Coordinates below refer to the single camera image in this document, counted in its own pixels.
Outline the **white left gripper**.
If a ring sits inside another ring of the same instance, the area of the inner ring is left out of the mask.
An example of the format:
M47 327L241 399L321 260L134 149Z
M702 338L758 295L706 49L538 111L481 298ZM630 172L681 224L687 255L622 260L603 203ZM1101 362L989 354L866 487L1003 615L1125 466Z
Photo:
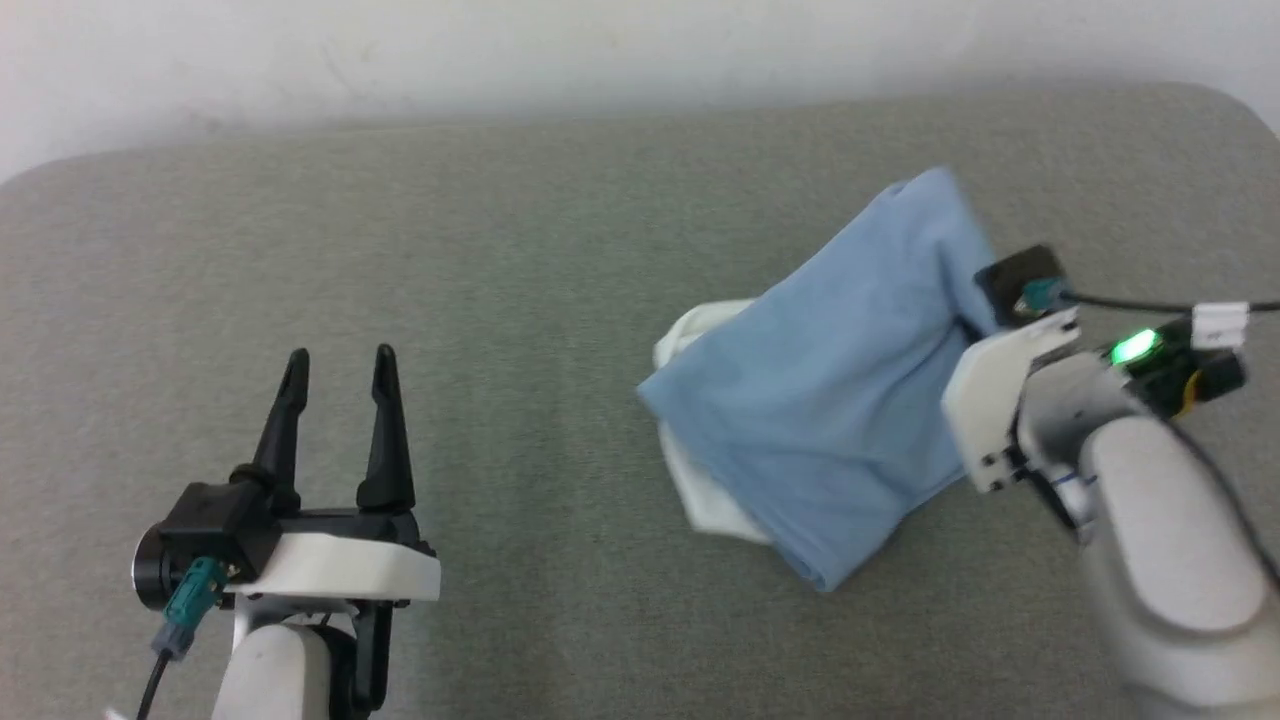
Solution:
M301 510L294 487L300 418L308 401L310 354L288 359L251 462L232 473L252 482L271 512ZM416 505L396 351L375 354L375 423L356 502L364 512L407 512ZM229 715L372 715L387 701L394 614L434 602L442 565L419 538L411 514L387 532L315 530L305 518L287 532L262 575L230 584L232 652L225 670Z

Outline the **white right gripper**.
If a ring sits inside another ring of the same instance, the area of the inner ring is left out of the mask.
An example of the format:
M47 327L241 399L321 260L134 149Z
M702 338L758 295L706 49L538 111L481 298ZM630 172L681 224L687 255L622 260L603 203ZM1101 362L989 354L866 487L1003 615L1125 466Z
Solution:
M1020 411L1027 380L1038 361L1074 345L1082 336L1078 310L1051 313L1018 329L995 333L957 363L942 409L964 469L986 495L1018 480L1033 442L1023 439Z

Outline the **light blue polo shirt white collar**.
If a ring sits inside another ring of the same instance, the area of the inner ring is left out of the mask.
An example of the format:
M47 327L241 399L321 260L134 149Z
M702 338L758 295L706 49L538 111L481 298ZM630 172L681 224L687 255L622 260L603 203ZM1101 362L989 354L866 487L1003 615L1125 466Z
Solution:
M954 173L879 192L749 301L675 324L637 395L690 523L772 546L837 589L965 475L942 396L998 329L975 275L995 255Z

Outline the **grey fabric sofa seat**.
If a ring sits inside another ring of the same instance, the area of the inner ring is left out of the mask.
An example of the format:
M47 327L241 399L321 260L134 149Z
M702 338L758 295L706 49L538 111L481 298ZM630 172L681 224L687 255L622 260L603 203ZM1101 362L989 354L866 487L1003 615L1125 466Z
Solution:
M690 532L636 386L689 307L785 278L950 167L1085 292L1280 297L1280 137L1188 85L49 163L0 183L0 720L137 708L140 536L248 461L312 356L298 487L348 506L396 347L436 603L383 720L1129 720L1028 489L954 487L835 593Z

